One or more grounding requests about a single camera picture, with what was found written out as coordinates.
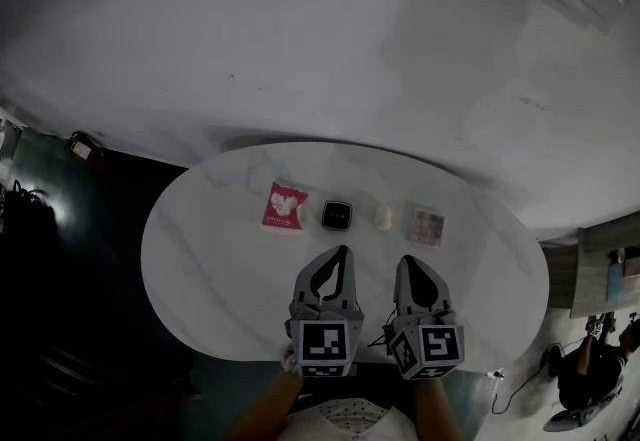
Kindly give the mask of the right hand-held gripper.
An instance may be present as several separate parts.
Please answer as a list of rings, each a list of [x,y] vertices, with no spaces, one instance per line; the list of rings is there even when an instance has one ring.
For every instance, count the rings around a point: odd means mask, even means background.
[[[447,283],[432,267],[403,256],[396,268],[394,303],[401,316],[383,331],[387,353],[404,380],[438,379],[464,362],[464,329],[449,310]]]

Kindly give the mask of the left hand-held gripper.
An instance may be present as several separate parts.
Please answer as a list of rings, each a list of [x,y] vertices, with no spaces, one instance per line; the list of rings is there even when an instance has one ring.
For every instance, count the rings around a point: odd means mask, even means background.
[[[321,293],[332,277],[334,290]],[[356,302],[354,257],[346,245],[325,251],[300,271],[286,327],[303,377],[349,374],[364,322]]]

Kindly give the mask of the small black square box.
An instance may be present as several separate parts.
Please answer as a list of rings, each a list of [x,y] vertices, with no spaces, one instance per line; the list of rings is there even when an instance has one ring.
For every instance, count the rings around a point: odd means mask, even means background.
[[[348,231],[351,225],[353,208],[350,203],[327,200],[321,216],[321,224],[331,231]]]

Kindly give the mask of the clear patterned small packet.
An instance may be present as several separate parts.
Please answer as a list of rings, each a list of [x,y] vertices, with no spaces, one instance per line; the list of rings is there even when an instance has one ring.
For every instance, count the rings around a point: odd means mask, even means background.
[[[442,244],[445,217],[434,207],[407,202],[404,206],[405,238],[414,244],[438,249]]]

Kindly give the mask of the red snack packet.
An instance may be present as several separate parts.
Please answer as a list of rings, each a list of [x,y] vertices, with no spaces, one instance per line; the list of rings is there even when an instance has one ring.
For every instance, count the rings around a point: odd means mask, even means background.
[[[304,231],[301,211],[309,193],[273,182],[261,221],[263,230],[301,234]]]

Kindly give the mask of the person's right forearm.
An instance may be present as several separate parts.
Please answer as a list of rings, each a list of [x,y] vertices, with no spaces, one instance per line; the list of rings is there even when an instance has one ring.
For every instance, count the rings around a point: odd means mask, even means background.
[[[420,441],[462,441],[440,379],[423,380],[416,386],[415,427]]]

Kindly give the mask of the person's left forearm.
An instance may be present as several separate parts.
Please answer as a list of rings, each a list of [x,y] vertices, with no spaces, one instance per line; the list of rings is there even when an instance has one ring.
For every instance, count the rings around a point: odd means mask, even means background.
[[[303,384],[301,376],[280,372],[236,421],[225,441],[276,441]]]

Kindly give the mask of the white oval marble table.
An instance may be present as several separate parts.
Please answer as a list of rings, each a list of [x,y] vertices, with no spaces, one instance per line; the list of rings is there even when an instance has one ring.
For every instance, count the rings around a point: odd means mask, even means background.
[[[309,193],[301,234],[263,230],[273,182]],[[327,200],[350,203],[348,231],[321,224]],[[404,234],[404,206],[445,217],[430,249]],[[374,226],[393,212],[390,230]],[[391,363],[376,344],[393,307],[396,267],[405,255],[447,283],[464,328],[463,369],[508,366],[537,335],[549,294],[545,257],[533,233],[495,199],[425,162],[357,145],[289,142],[212,157],[183,173],[153,206],[143,233],[141,271],[157,316],[181,342],[231,361],[275,361],[298,273],[321,253],[349,247],[364,312],[357,360]]]

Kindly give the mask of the white wrist scrunchie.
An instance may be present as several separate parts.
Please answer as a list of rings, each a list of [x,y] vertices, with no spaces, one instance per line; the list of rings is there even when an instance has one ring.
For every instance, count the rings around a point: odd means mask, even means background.
[[[285,345],[281,350],[280,363],[285,373],[302,376],[300,364],[295,355],[294,347],[291,343]]]

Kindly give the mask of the person's black garment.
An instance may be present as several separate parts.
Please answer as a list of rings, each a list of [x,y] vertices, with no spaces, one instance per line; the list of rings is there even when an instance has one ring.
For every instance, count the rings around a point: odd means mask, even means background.
[[[416,381],[404,380],[396,366],[362,363],[354,375],[305,378],[290,414],[336,399],[365,399],[384,409],[395,407],[415,419]]]

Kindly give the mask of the person's white dotted top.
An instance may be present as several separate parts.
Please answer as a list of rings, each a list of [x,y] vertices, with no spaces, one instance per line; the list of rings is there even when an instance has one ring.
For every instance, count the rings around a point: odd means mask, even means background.
[[[414,423],[363,398],[328,400],[289,415],[277,441],[419,441]]]

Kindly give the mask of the grey side desk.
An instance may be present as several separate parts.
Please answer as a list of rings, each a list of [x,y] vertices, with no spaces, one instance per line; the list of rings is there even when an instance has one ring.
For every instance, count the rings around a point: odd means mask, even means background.
[[[640,309],[640,211],[541,243],[549,308],[574,319]]]

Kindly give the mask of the red fire extinguisher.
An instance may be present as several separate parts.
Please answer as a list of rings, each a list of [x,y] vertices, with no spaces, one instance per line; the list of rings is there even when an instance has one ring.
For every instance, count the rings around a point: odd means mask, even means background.
[[[66,150],[91,165],[106,165],[107,150],[82,131],[75,131],[67,139]]]

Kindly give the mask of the black bag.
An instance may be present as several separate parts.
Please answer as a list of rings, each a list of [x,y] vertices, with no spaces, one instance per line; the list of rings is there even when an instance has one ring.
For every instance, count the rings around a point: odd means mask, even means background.
[[[18,180],[0,200],[2,234],[9,241],[57,241],[57,225],[53,208],[36,190],[29,190]]]

